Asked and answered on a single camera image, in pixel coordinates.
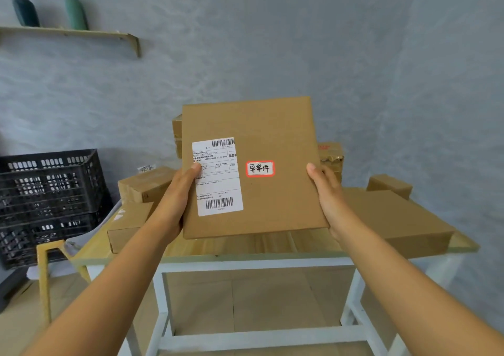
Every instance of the yellow wooden chair leg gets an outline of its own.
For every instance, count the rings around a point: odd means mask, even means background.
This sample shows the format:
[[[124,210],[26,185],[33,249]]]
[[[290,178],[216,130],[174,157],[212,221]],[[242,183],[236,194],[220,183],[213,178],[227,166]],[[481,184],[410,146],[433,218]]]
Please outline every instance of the yellow wooden chair leg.
[[[45,323],[48,325],[52,321],[51,300],[49,295],[49,270],[47,261],[47,251],[59,249],[65,257],[70,260],[72,257],[65,249],[65,240],[42,243],[37,245],[37,263],[39,271],[40,303],[44,312]],[[84,266],[77,267],[77,271],[87,283],[91,283],[88,270]]]

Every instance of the person's right arm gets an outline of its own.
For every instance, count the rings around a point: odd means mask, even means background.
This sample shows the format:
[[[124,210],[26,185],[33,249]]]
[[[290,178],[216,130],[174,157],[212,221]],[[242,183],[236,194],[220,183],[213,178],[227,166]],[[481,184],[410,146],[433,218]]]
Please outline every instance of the person's right arm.
[[[415,356],[504,355],[504,336],[486,325],[392,246],[345,203],[327,167],[306,167],[332,236],[359,270]]]

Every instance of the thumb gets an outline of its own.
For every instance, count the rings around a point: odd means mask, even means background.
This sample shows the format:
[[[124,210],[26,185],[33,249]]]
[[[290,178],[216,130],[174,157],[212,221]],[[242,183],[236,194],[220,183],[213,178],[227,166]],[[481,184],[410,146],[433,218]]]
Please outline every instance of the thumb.
[[[180,187],[186,191],[189,191],[192,181],[194,181],[194,179],[200,174],[200,172],[201,164],[199,162],[193,163],[191,167],[180,178]]]
[[[319,195],[331,194],[331,186],[327,181],[327,177],[319,168],[309,162],[308,165],[306,165],[306,171],[313,182],[315,182]]]

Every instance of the wooden shelf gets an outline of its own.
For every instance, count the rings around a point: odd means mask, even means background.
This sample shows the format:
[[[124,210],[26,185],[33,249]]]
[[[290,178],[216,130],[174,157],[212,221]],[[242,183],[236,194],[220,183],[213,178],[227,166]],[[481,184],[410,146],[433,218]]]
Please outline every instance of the wooden shelf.
[[[56,34],[64,36],[85,36],[93,38],[119,38],[120,40],[126,40],[131,45],[136,53],[136,57],[140,58],[140,41],[139,39],[131,34],[125,34],[120,32],[109,33],[106,31],[89,31],[89,30],[68,30],[64,28],[45,28],[45,27],[2,27],[0,26],[0,35],[2,33],[41,33],[41,34]]]

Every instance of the person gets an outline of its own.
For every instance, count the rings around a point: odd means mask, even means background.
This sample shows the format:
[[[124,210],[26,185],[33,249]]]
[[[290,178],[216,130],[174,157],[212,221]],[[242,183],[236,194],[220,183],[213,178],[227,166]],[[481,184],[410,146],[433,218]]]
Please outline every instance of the person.
[[[188,192],[201,166],[179,170],[159,206],[121,253],[34,341],[24,356],[116,355],[166,246],[180,233]],[[330,223],[331,235],[352,258],[417,356],[504,354],[504,337],[431,281],[348,207],[327,167],[306,167]]]

